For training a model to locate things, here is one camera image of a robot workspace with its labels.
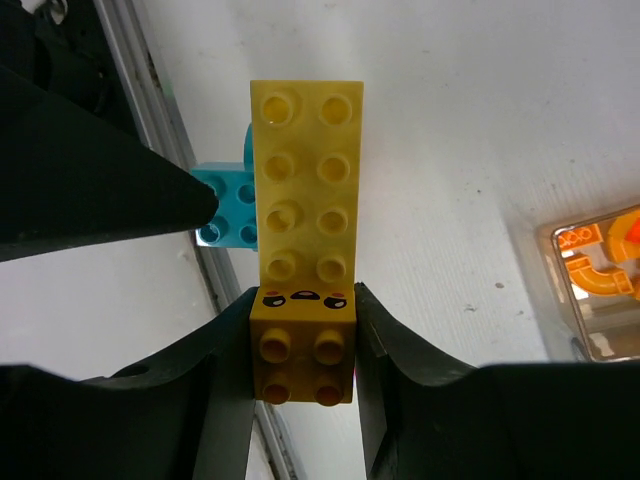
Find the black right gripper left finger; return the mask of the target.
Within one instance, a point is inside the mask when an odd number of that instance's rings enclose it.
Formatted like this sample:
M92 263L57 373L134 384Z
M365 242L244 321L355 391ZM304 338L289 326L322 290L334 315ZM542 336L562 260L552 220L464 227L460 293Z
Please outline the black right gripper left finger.
M111 377L1 369L5 479L241 479L254 417L248 290Z

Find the orange curved lego piece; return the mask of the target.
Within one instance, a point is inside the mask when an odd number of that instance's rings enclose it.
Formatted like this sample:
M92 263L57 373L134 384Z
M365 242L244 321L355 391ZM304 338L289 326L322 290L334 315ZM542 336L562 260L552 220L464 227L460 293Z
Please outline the orange curved lego piece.
M589 294L612 297L634 293L632 282L622 268L597 270L590 257L585 254L567 257L564 264L570 280Z

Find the yellow lego face block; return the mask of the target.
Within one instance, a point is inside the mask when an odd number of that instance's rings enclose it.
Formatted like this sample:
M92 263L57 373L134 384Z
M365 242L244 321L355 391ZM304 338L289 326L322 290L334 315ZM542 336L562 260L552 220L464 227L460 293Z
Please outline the yellow lego face block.
M350 403L355 292L261 287L250 312L254 393L273 405Z

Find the orange curved lego pair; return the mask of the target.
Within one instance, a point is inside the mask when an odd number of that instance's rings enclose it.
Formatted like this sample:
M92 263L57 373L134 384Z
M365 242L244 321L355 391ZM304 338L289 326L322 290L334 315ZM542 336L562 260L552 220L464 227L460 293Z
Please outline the orange curved lego pair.
M639 210L617 216L606 235L609 259L621 264L639 258Z

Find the orange lego brick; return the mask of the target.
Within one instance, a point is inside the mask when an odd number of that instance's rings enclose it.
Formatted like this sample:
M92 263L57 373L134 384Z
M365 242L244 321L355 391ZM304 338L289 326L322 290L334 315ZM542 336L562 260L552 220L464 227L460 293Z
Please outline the orange lego brick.
M595 223L560 231L556 243L561 252L573 251L603 241L601 230Z

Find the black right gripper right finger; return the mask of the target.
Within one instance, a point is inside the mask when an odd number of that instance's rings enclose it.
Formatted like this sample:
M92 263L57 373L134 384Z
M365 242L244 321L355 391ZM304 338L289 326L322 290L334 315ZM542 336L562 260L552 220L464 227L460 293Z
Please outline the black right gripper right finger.
M635 479L635 362L472 367L355 287L356 383L371 479Z

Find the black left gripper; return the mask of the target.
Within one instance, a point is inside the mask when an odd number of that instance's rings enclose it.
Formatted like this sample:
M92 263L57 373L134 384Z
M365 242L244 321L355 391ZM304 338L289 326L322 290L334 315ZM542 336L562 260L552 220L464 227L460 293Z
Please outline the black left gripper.
M3 261L214 217L210 187L129 136L136 125L93 2L45 1L30 12L3 1L1 64L57 94L1 71Z

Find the yellow lego plate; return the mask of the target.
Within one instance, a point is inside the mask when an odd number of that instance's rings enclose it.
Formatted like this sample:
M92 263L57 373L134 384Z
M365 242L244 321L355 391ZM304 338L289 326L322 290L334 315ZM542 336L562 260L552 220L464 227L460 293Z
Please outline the yellow lego plate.
M250 83L262 284L354 283L364 84Z

